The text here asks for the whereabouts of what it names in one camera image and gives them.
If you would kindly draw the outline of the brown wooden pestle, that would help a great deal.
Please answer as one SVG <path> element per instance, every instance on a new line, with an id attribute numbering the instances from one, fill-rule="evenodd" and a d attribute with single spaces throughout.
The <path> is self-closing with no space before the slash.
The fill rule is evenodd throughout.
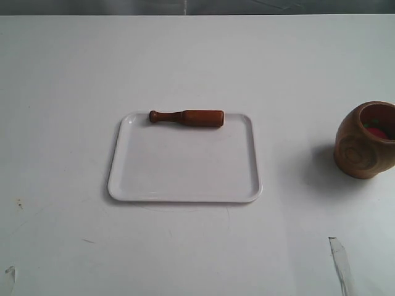
<path id="1" fill-rule="evenodd" d="M 170 122 L 185 126 L 220 128 L 224 124 L 225 113 L 222 110 L 184 110 L 172 113 L 152 110 L 148 118 L 151 123 Z"/>

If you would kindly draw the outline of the brown wooden mortar bowl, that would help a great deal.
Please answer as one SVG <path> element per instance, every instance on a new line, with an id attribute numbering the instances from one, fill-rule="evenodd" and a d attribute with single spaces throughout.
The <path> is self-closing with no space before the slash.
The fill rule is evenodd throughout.
<path id="1" fill-rule="evenodd" d="M 363 123 L 379 119 L 389 139 L 370 134 Z M 341 171 L 359 179 L 370 179 L 394 167 L 394 105 L 371 101 L 354 108 L 336 133 L 334 160 Z"/>

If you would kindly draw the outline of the red object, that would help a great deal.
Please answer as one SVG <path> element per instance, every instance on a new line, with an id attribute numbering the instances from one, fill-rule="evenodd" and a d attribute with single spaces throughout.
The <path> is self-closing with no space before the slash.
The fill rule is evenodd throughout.
<path id="1" fill-rule="evenodd" d="M 386 131 L 381 127 L 379 119 L 371 119 L 363 123 L 364 128 L 372 135 L 381 138 L 389 139 Z"/>

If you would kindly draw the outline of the white rectangular plastic tray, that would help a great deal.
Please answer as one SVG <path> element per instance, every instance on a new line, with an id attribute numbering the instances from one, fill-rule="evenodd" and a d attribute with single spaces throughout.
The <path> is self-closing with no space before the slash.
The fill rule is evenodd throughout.
<path id="1" fill-rule="evenodd" d="M 121 202 L 249 203 L 262 192 L 258 155 L 245 114 L 194 128 L 133 112 L 120 122 L 107 190 Z"/>

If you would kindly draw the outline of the clear tape strip right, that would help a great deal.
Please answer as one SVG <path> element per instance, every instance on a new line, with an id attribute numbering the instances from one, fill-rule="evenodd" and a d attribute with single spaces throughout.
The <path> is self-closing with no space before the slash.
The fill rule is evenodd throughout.
<path id="1" fill-rule="evenodd" d="M 347 252 L 337 237 L 329 237 L 329 244 L 342 295 L 356 295 Z"/>

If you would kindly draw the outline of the clear tape strip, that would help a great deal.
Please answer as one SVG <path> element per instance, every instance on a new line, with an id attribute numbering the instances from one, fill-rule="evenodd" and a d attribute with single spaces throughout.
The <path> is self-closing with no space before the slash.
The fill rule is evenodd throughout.
<path id="1" fill-rule="evenodd" d="M 1 295 L 11 295 L 16 279 L 15 266 L 10 266 L 1 276 Z"/>
<path id="2" fill-rule="evenodd" d="M 329 244 L 342 295 L 356 295 L 347 252 L 337 237 L 329 237 Z"/>

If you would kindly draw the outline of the clear tape strip left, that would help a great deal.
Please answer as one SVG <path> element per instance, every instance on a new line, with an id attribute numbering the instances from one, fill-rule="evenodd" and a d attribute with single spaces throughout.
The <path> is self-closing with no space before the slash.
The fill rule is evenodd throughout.
<path id="1" fill-rule="evenodd" d="M 1 276 L 1 295 L 11 295 L 16 279 L 15 266 L 10 266 Z"/>

